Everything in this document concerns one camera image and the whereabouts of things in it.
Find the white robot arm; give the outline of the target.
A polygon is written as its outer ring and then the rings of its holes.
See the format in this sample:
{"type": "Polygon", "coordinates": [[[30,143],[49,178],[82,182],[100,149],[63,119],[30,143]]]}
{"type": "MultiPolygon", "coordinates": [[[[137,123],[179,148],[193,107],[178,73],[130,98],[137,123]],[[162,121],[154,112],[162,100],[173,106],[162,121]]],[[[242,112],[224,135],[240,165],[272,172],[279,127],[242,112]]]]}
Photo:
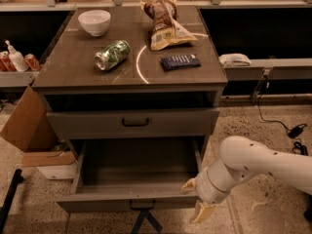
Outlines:
{"type": "Polygon", "coordinates": [[[195,191],[200,198],[191,222],[208,219],[233,187],[259,174],[312,194],[311,156],[279,152],[243,136],[230,136],[222,141],[218,158],[181,187],[182,192],[195,191]]]}

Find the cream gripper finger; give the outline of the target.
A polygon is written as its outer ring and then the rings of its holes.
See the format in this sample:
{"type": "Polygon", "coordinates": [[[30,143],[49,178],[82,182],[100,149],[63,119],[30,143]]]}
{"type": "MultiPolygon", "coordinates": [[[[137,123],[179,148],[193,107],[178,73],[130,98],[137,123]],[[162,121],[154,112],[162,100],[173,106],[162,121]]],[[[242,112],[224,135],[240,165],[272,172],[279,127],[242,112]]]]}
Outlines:
{"type": "Polygon", "coordinates": [[[190,219],[191,223],[200,223],[207,220],[215,211],[215,204],[208,204],[204,201],[197,201],[194,214],[190,219]]]}
{"type": "Polygon", "coordinates": [[[191,191],[194,191],[196,187],[196,179],[190,178],[187,182],[185,182],[181,187],[182,193],[189,193],[191,191]]]}

